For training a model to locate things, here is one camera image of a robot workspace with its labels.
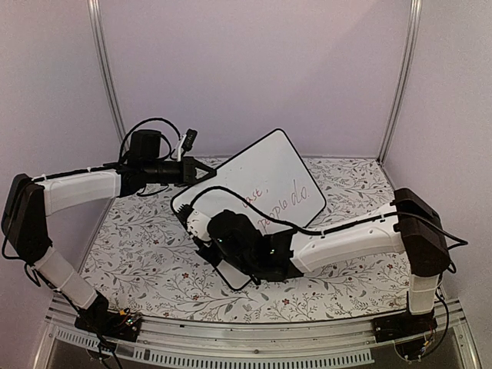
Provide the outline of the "white whiteboard black frame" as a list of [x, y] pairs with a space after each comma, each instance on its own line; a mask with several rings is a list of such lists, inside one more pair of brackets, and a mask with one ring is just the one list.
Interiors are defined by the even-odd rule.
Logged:
[[[176, 216], [183, 204], [208, 217], [230, 210], [246, 214], [261, 233], [273, 234], [285, 230], [282, 221], [307, 227], [327, 204], [307, 165], [280, 128], [220, 164], [216, 171], [214, 178], [172, 198]], [[233, 291], [254, 282], [224, 261], [212, 267]]]

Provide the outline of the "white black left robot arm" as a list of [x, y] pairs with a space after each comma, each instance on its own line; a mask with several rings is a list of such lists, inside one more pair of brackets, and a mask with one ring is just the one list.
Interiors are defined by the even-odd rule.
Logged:
[[92, 203], [142, 196], [149, 185], [190, 187], [213, 178], [214, 168], [188, 155], [196, 135], [193, 129], [179, 134], [177, 146], [163, 154], [161, 143], [169, 140], [158, 130], [138, 129], [126, 135], [112, 163], [38, 177], [16, 175], [1, 223], [4, 243], [15, 252], [10, 258], [24, 264], [35, 284], [46, 283], [85, 310], [85, 322], [97, 333], [108, 333], [115, 323], [103, 308], [106, 297], [54, 246], [49, 222]]

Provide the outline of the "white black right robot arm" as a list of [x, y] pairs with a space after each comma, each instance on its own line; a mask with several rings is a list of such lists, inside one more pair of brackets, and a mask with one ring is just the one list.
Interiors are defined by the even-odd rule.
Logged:
[[434, 309], [440, 276], [450, 266], [448, 233], [440, 216], [408, 188], [394, 200], [351, 221], [308, 230], [288, 221], [263, 234], [246, 214], [223, 210], [212, 217], [193, 209], [186, 228], [209, 263], [222, 261], [255, 283], [298, 278], [322, 266], [372, 254], [405, 253], [411, 276], [407, 311], [397, 328], [413, 335]]

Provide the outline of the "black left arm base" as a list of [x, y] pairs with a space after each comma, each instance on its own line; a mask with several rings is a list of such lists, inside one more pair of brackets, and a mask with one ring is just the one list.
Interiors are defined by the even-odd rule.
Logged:
[[140, 312], [133, 312], [129, 308], [112, 311], [108, 299], [98, 292], [87, 309], [78, 309], [75, 327], [103, 337], [136, 342], [141, 330], [141, 319]]

